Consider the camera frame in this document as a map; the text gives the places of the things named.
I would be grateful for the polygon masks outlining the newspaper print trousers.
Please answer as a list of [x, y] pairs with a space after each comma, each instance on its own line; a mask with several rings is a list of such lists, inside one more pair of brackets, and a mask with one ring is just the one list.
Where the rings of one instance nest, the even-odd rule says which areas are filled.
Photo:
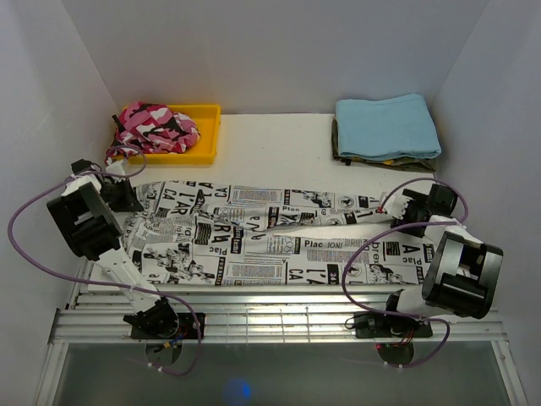
[[144, 210], [125, 220], [123, 245], [154, 284], [420, 284], [434, 253], [404, 233], [376, 242], [282, 233], [383, 222], [368, 196], [195, 181], [142, 184], [135, 193]]

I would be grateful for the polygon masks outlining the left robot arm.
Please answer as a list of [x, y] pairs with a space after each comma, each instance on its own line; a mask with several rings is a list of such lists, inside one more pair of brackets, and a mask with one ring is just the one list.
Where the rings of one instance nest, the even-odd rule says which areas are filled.
[[140, 273], [123, 247], [117, 213], [143, 210], [123, 165], [113, 172], [79, 159], [71, 164], [73, 179], [62, 194], [46, 204], [68, 247], [78, 257], [99, 266], [107, 281], [121, 286], [132, 313], [123, 320], [151, 337], [170, 338], [180, 321], [167, 298], [160, 296]]

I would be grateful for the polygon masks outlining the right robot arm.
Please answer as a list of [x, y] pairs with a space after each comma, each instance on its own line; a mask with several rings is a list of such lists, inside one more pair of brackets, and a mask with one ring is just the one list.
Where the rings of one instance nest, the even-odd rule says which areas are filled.
[[483, 319], [491, 309], [503, 250], [473, 237], [452, 214], [459, 194], [433, 184], [428, 194], [394, 189], [380, 197], [379, 209], [392, 217], [391, 228], [434, 245], [422, 284], [402, 288], [386, 302], [381, 323], [392, 336], [413, 324], [413, 315], [455, 315]]

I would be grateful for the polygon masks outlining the olive camouflage folded trousers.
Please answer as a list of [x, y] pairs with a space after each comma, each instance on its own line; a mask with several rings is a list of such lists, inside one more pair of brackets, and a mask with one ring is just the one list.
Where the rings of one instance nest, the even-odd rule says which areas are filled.
[[344, 157], [338, 153], [338, 124], [335, 118], [332, 119], [331, 125], [331, 155], [332, 158], [351, 166], [352, 164], [363, 164], [370, 167], [381, 167], [402, 172], [419, 172], [419, 173], [436, 173], [437, 161], [435, 159], [418, 159], [411, 157], [401, 157], [396, 160], [388, 160], [383, 162], [370, 161], [360, 157]]

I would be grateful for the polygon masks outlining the pink camouflage trousers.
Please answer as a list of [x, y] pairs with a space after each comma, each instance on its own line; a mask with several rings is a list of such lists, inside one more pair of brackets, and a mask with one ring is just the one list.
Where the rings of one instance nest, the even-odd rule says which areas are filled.
[[116, 125], [106, 158], [183, 154], [200, 141], [195, 121], [164, 104], [135, 102], [113, 115]]

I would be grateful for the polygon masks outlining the light blue folded trousers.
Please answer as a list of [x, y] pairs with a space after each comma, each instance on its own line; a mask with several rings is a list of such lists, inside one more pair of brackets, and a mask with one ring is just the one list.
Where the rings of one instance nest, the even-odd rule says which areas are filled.
[[434, 159], [441, 146], [423, 96], [336, 103], [337, 152], [374, 162], [403, 157]]

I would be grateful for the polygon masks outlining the yellow plastic tray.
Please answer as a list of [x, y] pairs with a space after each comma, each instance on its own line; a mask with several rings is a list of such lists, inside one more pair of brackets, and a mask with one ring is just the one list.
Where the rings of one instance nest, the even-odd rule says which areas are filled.
[[210, 165], [216, 157], [217, 137], [220, 128], [221, 108], [212, 104], [171, 105], [174, 112], [181, 112], [190, 116], [197, 124], [201, 138], [197, 145], [183, 154], [162, 154], [142, 156], [114, 156], [106, 158], [120, 159], [127, 157], [132, 163], [141, 163], [146, 160], [149, 164], [160, 165]]

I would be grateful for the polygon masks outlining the aluminium rail frame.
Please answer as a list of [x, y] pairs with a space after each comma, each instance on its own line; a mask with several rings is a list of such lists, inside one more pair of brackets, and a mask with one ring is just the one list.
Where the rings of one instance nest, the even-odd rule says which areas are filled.
[[[205, 343], [352, 343], [346, 321], [360, 309], [338, 285], [161, 285], [205, 314]], [[129, 343], [131, 307], [117, 290], [77, 284], [55, 315], [53, 343]]]

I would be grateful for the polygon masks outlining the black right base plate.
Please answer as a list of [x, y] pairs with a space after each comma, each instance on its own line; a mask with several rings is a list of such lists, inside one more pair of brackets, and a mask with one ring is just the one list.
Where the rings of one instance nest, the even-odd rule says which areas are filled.
[[382, 315], [374, 312], [356, 312], [349, 329], [356, 338], [429, 338], [433, 337], [430, 324], [409, 317]]

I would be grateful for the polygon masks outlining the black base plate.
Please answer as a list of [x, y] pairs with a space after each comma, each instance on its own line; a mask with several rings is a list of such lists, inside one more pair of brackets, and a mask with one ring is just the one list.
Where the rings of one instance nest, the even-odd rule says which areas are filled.
[[189, 312], [177, 313], [177, 317], [167, 325], [158, 326], [158, 329], [141, 330], [137, 326], [131, 326], [130, 334], [132, 339], [140, 340], [167, 340], [171, 341], [174, 338], [194, 339], [198, 338], [197, 327], [199, 327], [200, 336], [205, 335], [205, 313], [196, 312], [197, 318]]
[[433, 337], [430, 324], [409, 317], [382, 315], [374, 312], [356, 312], [349, 329], [356, 338], [429, 338]]

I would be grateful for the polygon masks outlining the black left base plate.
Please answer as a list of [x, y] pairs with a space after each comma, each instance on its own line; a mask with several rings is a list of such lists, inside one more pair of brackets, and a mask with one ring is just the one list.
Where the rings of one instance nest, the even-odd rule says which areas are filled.
[[167, 340], [171, 341], [174, 338], [194, 339], [198, 338], [197, 327], [199, 327], [200, 336], [205, 335], [205, 313], [196, 312], [197, 318], [189, 312], [177, 313], [177, 317], [167, 325], [158, 326], [158, 329], [141, 330], [137, 326], [131, 326], [130, 334], [132, 339], [140, 340]]

